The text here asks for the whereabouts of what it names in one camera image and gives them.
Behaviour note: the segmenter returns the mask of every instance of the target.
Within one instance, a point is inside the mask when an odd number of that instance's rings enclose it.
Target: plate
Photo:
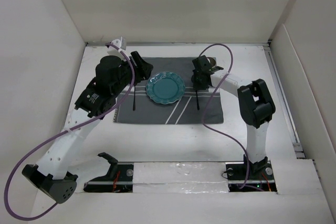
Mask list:
[[[169,104],[182,98],[185,90],[182,78],[173,72],[160,72],[146,85],[147,95],[156,103]]]

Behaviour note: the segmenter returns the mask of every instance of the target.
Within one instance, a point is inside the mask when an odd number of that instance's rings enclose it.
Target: bolt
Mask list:
[[[267,167],[267,168],[265,169],[265,172],[266,172],[267,175],[272,175],[272,174],[273,174],[273,170],[272,170],[272,168],[270,168],[270,167]]]
[[[232,175],[233,175],[233,169],[232,169],[232,168],[227,169],[227,170],[226,170],[226,174],[227,174],[228,176],[232,176]]]
[[[129,177],[133,176],[133,170],[132,169],[128,169],[126,171],[126,175],[129,176]]]

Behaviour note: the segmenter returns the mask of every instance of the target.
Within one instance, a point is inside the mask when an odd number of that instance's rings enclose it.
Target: robotic arm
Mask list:
[[[193,88],[205,90],[216,87],[227,75],[221,67],[214,67],[205,56],[193,60],[195,69],[192,76]],[[240,114],[247,126],[247,154],[250,174],[267,165],[266,133],[268,123],[275,113],[275,105],[264,80],[243,80],[229,73],[220,88],[233,94],[239,100]]]
[[[124,47],[122,38],[114,40],[112,44],[119,48]],[[75,102],[75,109],[64,128],[68,133],[56,139],[35,165],[26,165],[22,171],[32,184],[59,204],[68,200],[75,192],[78,176],[69,173],[68,167],[86,137],[100,120],[75,131],[71,131],[70,128],[111,109],[116,103],[117,96],[132,80],[129,64],[121,57],[111,55],[117,55],[116,50],[108,48],[108,53],[110,55],[103,57],[97,65],[96,77],[90,81]],[[153,66],[145,62],[137,51],[132,52],[131,56],[130,60],[135,73],[134,85],[136,85],[151,76]],[[107,154],[103,153],[99,156],[107,159],[111,165],[116,163],[116,160]]]

